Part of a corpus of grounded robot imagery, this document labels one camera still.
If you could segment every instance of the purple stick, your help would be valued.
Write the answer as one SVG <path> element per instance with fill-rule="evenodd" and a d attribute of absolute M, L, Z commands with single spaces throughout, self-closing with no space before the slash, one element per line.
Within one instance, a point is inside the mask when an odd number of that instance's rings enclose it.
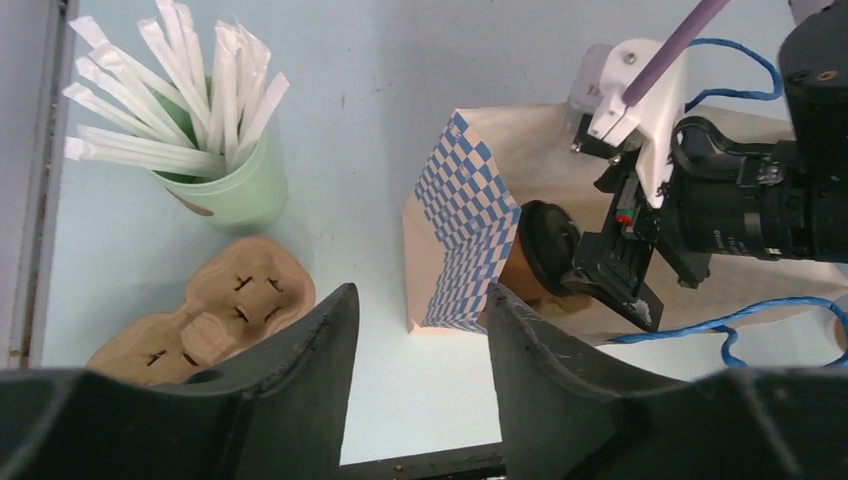
<path fill-rule="evenodd" d="M 677 57 L 686 50 L 692 40 L 701 33 L 718 12 L 727 5 L 730 0 L 701 0 L 701 3 L 692 10 L 692 13 L 683 20 L 677 30 L 668 37 L 668 40 L 660 47 L 657 54 L 645 65 L 639 75 L 633 79 L 633 83 L 627 87 L 621 99 L 628 107 L 639 103 L 648 93 L 651 87 L 657 83 L 668 67 L 677 60 Z"/>

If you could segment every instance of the table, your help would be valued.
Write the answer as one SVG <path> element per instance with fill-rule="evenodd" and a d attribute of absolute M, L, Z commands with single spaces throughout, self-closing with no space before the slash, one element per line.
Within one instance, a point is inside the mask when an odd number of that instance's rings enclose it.
<path fill-rule="evenodd" d="M 696 2 L 185 3 L 207 55 L 214 21 L 237 15 L 291 81 L 270 126 L 289 204 L 266 234 L 303 263 L 319 298 L 343 282 L 359 287 L 342 463 L 499 441 L 486 338 L 407 334 L 401 208 L 454 108 L 563 101 L 589 46 L 662 39 Z M 82 0 L 80 11 L 147 64 L 153 57 L 135 22 L 156 13 L 152 0 Z M 791 27 L 783 3 L 746 0 L 732 2 L 705 33 L 773 59 Z M 78 42 L 76 54 L 86 51 Z M 691 94 L 768 81 L 732 52 L 699 49 L 692 59 Z M 713 104 L 785 117 L 779 102 L 731 102 Z M 72 107 L 68 133 L 78 123 L 104 126 Z M 136 317 L 173 310 L 194 271 L 233 240 L 144 172 L 70 161 L 62 170 L 43 366 L 83 365 Z"/>

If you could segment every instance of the paper cup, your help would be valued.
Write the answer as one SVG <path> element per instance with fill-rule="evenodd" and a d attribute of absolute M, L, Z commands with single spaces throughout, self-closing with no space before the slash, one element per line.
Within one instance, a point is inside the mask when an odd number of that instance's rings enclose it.
<path fill-rule="evenodd" d="M 177 125 L 195 141 L 188 113 L 169 100 L 160 103 Z M 225 233 L 247 235 L 270 226 L 285 207 L 288 188 L 282 162 L 267 134 L 234 172 L 218 180 L 165 172 L 153 172 L 183 205 Z"/>

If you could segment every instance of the brown paper bag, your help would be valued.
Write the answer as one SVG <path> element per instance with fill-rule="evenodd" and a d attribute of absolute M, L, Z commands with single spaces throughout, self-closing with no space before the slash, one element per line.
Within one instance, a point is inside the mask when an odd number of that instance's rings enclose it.
<path fill-rule="evenodd" d="M 743 142 L 791 138 L 788 122 L 702 107 L 695 112 Z M 486 287 L 498 281 L 513 246 L 520 205 L 555 203 L 582 231 L 600 231 L 610 196 L 593 182 L 607 163 L 571 152 L 574 113 L 567 104 L 457 110 L 448 122 L 403 211 L 410 329 L 484 332 Z M 646 282 L 665 304 L 660 330 L 733 313 L 763 300 L 848 293 L 839 270 L 825 263 L 716 255 L 696 290 L 654 255 Z M 546 320 L 592 344 L 639 333 L 603 304 Z M 767 310 L 735 323 L 772 322 L 812 307 Z"/>

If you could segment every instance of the gray metal frame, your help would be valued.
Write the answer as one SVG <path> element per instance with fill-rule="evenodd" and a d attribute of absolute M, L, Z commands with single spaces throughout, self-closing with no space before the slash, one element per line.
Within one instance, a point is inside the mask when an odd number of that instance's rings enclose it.
<path fill-rule="evenodd" d="M 63 156 L 52 139 L 64 136 L 64 119 L 52 130 L 59 65 L 70 58 L 67 3 L 76 2 L 0 2 L 0 368 L 28 365 L 40 257 L 52 250 L 41 238 L 52 240 L 43 222 L 55 219 L 58 200 L 61 169 L 50 159 Z"/>

